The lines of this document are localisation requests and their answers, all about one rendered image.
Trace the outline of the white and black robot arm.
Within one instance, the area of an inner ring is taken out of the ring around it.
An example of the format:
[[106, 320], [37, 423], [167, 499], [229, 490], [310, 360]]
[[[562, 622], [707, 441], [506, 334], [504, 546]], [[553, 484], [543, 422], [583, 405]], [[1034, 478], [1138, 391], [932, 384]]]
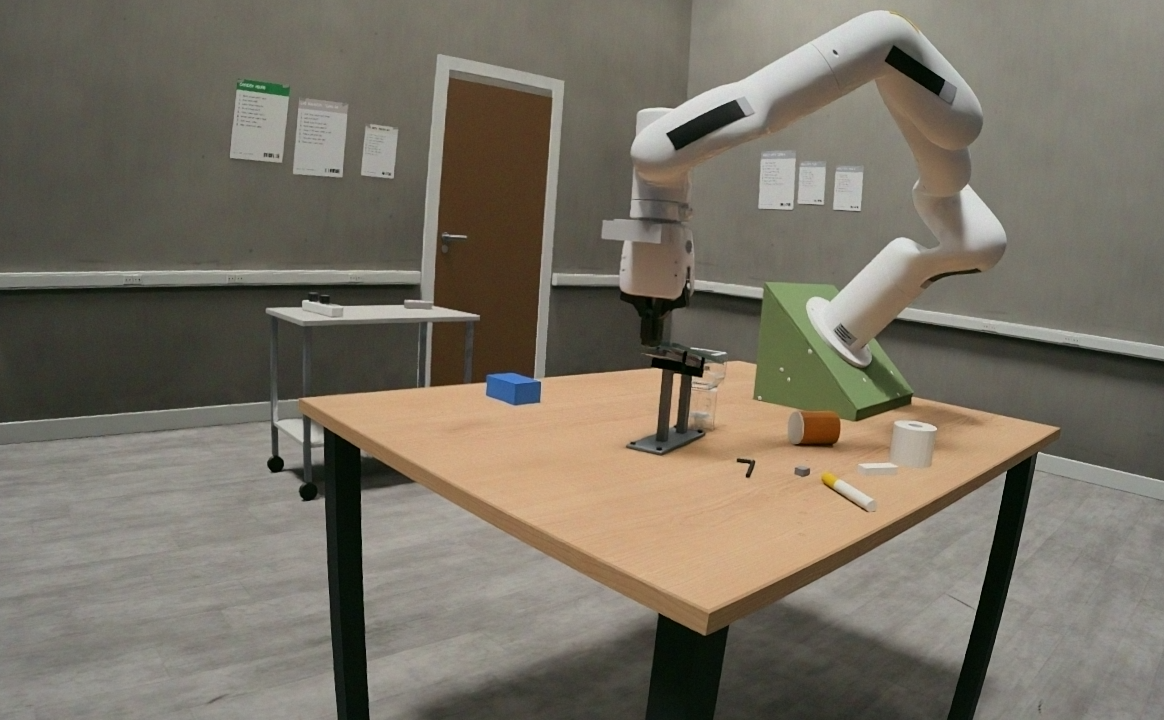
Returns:
[[638, 220], [602, 220], [602, 240], [669, 243], [672, 224], [695, 218], [693, 167], [774, 135], [873, 79], [920, 167], [915, 209], [941, 243], [925, 249], [894, 240], [832, 302], [812, 297], [805, 304], [826, 345], [846, 363], [867, 366], [867, 343], [922, 291], [947, 275], [988, 272], [1007, 243], [998, 218], [968, 186], [968, 145], [984, 129], [984, 109], [903, 15], [867, 12], [741, 81], [675, 109], [638, 111], [631, 149], [631, 218]]

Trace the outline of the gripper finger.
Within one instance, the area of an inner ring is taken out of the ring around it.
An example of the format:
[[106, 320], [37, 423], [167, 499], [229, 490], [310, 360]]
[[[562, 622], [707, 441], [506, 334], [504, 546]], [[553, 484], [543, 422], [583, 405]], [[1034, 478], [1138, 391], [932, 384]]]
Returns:
[[652, 307], [652, 318], [650, 319], [650, 325], [647, 325], [647, 347], [660, 345], [660, 341], [663, 341], [663, 318], [668, 316], [672, 311], [679, 309], [679, 307], [690, 307], [687, 281], [684, 283], [681, 297], [677, 297], [673, 301], [669, 300], [672, 299], [659, 299], [659, 297], [655, 299], [654, 307]]
[[633, 295], [633, 293], [626, 293], [623, 291], [620, 291], [620, 300], [627, 304], [633, 304], [634, 309], [638, 311], [638, 315], [641, 316], [640, 338], [641, 345], [646, 345], [647, 325], [650, 325], [650, 318], [652, 318], [654, 300], [652, 300], [652, 297], [650, 295]]

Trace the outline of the white cylinder with yellow cap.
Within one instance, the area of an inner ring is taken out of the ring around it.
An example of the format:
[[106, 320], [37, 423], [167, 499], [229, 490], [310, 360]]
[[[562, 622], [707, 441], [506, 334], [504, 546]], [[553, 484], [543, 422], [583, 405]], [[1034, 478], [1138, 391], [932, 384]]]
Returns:
[[837, 477], [833, 477], [833, 475], [830, 475], [829, 471], [821, 477], [821, 480], [823, 480], [826, 486], [842, 493], [842, 496], [850, 498], [851, 501], [857, 502], [857, 505], [863, 507], [863, 509], [867, 509], [867, 512], [876, 509], [876, 501], [873, 500], [873, 498], [864, 496], [864, 493], [858, 491], [858, 489], [850, 486], [850, 484], [844, 483], [844, 480]]

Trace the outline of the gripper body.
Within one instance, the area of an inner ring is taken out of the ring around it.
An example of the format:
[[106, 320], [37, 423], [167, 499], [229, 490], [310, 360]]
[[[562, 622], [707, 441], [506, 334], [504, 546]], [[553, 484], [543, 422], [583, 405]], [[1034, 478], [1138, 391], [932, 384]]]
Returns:
[[688, 295], [693, 295], [695, 291], [693, 231], [683, 229], [686, 224], [672, 224], [670, 228], [669, 245], [637, 241], [624, 243], [619, 281], [623, 292], [659, 297], [659, 299], [677, 299], [684, 288], [684, 281], [690, 279], [687, 281], [690, 283]]

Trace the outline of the blue rectangular block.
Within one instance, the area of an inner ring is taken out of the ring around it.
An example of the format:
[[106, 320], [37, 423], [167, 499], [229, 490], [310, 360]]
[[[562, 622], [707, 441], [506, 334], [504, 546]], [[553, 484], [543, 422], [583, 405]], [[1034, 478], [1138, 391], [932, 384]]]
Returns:
[[540, 404], [541, 383], [524, 375], [487, 375], [487, 397], [513, 406]]

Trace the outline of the orange-brown cylinder with grey end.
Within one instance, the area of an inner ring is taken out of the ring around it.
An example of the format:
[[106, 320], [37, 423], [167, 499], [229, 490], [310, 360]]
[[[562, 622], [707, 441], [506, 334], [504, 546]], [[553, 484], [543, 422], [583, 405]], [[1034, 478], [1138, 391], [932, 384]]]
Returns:
[[792, 445], [835, 445], [842, 437], [842, 418], [833, 411], [794, 411], [787, 433]]

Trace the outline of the clear plastic vial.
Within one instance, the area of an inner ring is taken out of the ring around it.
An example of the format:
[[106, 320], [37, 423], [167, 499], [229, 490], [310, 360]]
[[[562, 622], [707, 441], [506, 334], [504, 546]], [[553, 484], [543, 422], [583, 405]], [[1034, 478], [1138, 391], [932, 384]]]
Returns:
[[690, 416], [688, 416], [687, 429], [714, 432], [716, 393], [718, 393], [718, 388], [691, 388]]

